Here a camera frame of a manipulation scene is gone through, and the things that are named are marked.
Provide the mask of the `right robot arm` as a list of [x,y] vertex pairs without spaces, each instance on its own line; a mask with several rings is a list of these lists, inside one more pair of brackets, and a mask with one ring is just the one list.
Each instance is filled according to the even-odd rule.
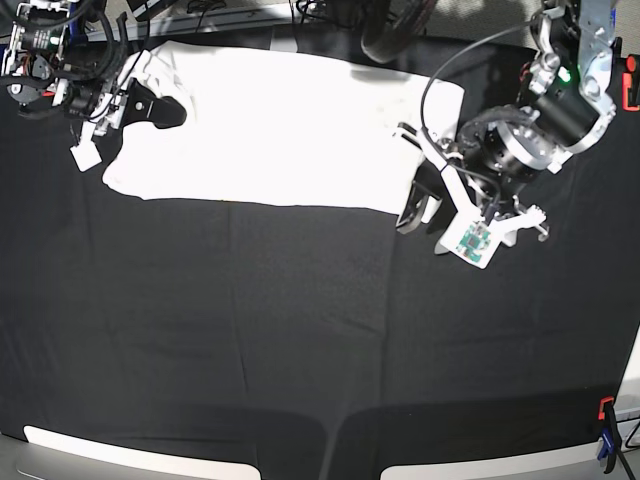
[[71,120],[80,171],[101,162],[98,137],[139,122],[168,129],[186,121],[185,107],[144,74],[145,66],[159,67],[151,52],[128,55],[125,13],[111,23],[102,1],[20,1],[2,2],[1,14],[13,24],[2,87],[24,119]]

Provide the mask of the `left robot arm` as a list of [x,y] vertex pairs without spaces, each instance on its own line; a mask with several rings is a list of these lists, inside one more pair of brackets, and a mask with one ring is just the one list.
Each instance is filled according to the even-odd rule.
[[437,240],[437,255],[452,253],[484,269],[498,247],[512,247],[520,231],[548,239],[547,214],[524,205],[520,193],[544,171],[558,173],[573,156],[598,143],[616,116],[608,94],[614,65],[611,1],[545,1],[526,22],[537,53],[520,75],[512,104],[478,114],[446,138],[423,125],[400,124],[422,162],[396,221],[401,234],[430,223],[450,199],[455,213]]

